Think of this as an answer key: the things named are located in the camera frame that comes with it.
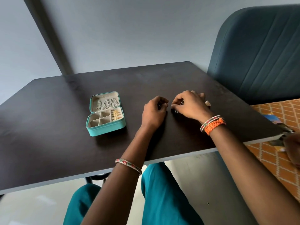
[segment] orange thread bracelet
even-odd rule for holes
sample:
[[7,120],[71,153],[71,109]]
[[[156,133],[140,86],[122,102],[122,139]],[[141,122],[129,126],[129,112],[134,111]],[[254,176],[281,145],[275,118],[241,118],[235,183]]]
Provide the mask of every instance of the orange thread bracelet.
[[207,126],[205,126],[204,131],[207,133],[207,135],[209,135],[210,132],[219,125],[226,125],[226,122],[223,120],[223,118],[219,118],[218,120],[209,123]]

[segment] jewelry box lid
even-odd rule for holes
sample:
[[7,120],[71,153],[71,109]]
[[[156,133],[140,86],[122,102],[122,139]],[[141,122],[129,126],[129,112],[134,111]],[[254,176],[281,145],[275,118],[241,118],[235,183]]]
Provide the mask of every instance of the jewelry box lid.
[[101,110],[115,108],[121,105],[117,91],[93,95],[90,99],[90,112],[95,113]]

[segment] bangle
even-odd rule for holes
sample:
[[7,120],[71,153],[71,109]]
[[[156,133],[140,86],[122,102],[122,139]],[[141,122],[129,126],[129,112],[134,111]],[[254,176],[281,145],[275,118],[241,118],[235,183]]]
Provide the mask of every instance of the bangle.
[[207,135],[210,134],[210,132],[216,128],[219,125],[226,125],[226,122],[223,120],[222,117],[220,117],[218,120],[212,121],[210,122],[205,128],[205,132],[207,133]]
[[200,131],[203,132],[203,129],[205,128],[205,126],[207,126],[212,121],[219,119],[220,117],[221,117],[221,115],[216,115],[216,116],[213,116],[210,119],[208,119],[206,122],[203,123],[203,125],[200,128]]
[[140,175],[142,174],[142,170],[138,168],[136,165],[132,164],[131,162],[128,162],[127,160],[124,159],[116,159],[115,163],[121,163],[125,166],[129,166],[130,168],[136,170]]

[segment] teal pants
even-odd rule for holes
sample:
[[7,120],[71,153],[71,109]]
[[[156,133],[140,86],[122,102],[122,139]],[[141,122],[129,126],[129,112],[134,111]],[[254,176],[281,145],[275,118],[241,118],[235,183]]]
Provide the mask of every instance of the teal pants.
[[[94,184],[80,187],[69,203],[64,225],[79,225],[100,189],[100,186]],[[142,225],[203,225],[200,216],[189,204],[163,162],[147,167],[142,175],[142,193],[145,198]]]

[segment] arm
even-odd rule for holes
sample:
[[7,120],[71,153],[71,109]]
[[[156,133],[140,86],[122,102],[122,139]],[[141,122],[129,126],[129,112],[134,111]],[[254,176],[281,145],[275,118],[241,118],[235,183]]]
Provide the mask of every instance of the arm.
[[[204,94],[185,91],[172,108],[203,124],[214,114],[204,103]],[[300,204],[226,126],[210,133],[235,184],[259,224],[299,224]]]
[[[157,96],[144,106],[142,125],[122,159],[139,168],[143,166],[149,142],[165,118],[168,102]],[[136,170],[117,163],[81,224],[126,224],[138,178]]]

